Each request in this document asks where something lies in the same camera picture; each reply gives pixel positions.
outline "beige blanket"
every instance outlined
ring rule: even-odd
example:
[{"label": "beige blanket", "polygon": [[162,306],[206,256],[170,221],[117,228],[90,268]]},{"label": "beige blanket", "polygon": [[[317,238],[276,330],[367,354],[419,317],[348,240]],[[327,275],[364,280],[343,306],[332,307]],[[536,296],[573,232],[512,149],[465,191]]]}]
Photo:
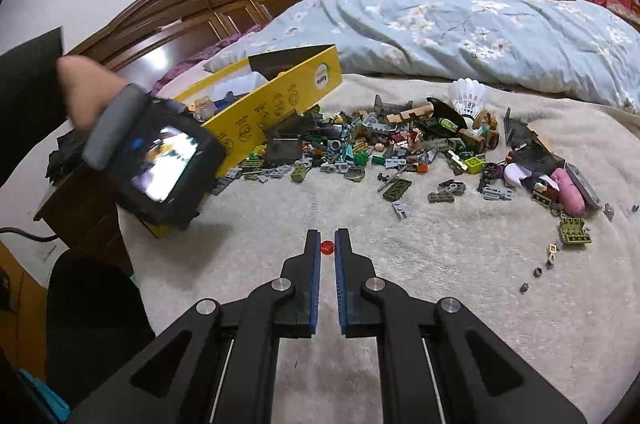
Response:
[{"label": "beige blanket", "polygon": [[[446,91],[445,83],[345,75],[321,104],[329,112],[371,109],[375,94],[424,104]],[[478,176],[463,176],[467,190],[455,203],[428,204],[438,182],[452,178],[441,157],[428,174],[412,176],[403,222],[376,193],[380,166],[359,184],[318,170],[302,184],[239,180],[186,232],[162,240],[120,212],[153,328],[161,332],[203,297],[229,302],[277,277],[283,260],[302,252],[307,229],[332,240],[335,229],[347,227],[354,251],[368,255],[379,276],[425,300],[460,299],[590,423],[601,422],[640,369],[640,212],[630,214],[640,200],[640,123],[606,107],[498,90],[488,92],[487,106],[501,133],[508,106],[531,120],[615,208],[612,222],[602,212],[588,218],[593,244],[562,250],[555,269],[534,279],[532,270],[558,239],[558,220],[524,191],[511,202],[484,200]],[[505,152],[502,140],[489,160]],[[272,422],[382,422],[375,341],[340,336],[334,274],[333,257],[323,257],[317,335],[280,345]],[[526,294],[518,292],[523,282],[530,284]]]}]

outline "headboard panel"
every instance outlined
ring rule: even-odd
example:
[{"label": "headboard panel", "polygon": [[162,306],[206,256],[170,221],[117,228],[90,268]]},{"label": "headboard panel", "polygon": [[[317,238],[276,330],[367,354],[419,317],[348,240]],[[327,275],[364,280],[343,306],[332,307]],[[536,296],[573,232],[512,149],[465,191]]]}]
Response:
[{"label": "headboard panel", "polygon": [[126,78],[158,79],[232,34],[265,25],[301,0],[136,0],[74,48]]}]

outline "yellow box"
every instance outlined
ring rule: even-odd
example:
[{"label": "yellow box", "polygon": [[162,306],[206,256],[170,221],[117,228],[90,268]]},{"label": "yellow box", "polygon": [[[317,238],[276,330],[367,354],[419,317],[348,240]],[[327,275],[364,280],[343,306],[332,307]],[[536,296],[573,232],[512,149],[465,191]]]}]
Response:
[{"label": "yellow box", "polygon": [[265,141],[264,128],[274,126],[291,110],[305,112],[342,82],[334,45],[301,47],[249,56],[183,90],[174,99],[191,106],[208,95],[207,90],[217,81],[252,71],[260,72],[269,82],[203,124],[225,148],[226,158],[216,174],[219,177]]}]

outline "device screen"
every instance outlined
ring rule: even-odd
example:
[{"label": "device screen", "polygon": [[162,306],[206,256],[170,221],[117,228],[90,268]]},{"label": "device screen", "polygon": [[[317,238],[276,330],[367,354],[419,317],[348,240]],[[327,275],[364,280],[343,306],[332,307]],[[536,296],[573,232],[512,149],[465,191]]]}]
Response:
[{"label": "device screen", "polygon": [[193,137],[173,126],[165,126],[147,149],[140,173],[131,183],[152,200],[164,202],[197,147]]}]

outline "white shuttlecock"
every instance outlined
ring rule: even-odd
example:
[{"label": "white shuttlecock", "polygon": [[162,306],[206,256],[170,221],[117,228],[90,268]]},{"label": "white shuttlecock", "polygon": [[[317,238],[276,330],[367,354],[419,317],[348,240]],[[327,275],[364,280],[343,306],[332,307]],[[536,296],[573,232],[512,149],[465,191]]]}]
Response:
[{"label": "white shuttlecock", "polygon": [[459,79],[449,85],[449,99],[456,112],[475,118],[484,106],[484,84],[469,78]]}]

